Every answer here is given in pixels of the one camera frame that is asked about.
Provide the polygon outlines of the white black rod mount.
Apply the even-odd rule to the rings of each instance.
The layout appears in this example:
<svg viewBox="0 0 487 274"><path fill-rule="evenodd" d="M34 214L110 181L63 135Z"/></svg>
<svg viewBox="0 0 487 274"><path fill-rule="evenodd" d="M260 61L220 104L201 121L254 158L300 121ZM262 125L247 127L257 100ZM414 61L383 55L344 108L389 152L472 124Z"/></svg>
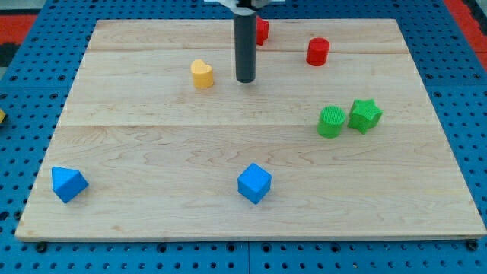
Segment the white black rod mount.
<svg viewBox="0 0 487 274"><path fill-rule="evenodd" d="M252 15L266 7L272 0L218 0L218 3L228 8L236 15Z"/></svg>

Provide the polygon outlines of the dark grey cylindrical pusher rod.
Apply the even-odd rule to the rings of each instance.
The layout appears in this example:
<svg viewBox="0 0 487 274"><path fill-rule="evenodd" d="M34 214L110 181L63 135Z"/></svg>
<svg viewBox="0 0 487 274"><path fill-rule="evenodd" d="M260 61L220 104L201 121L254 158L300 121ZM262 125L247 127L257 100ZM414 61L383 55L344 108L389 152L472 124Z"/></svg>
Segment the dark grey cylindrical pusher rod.
<svg viewBox="0 0 487 274"><path fill-rule="evenodd" d="M235 75L240 83L256 78L256 13L234 16Z"/></svg>

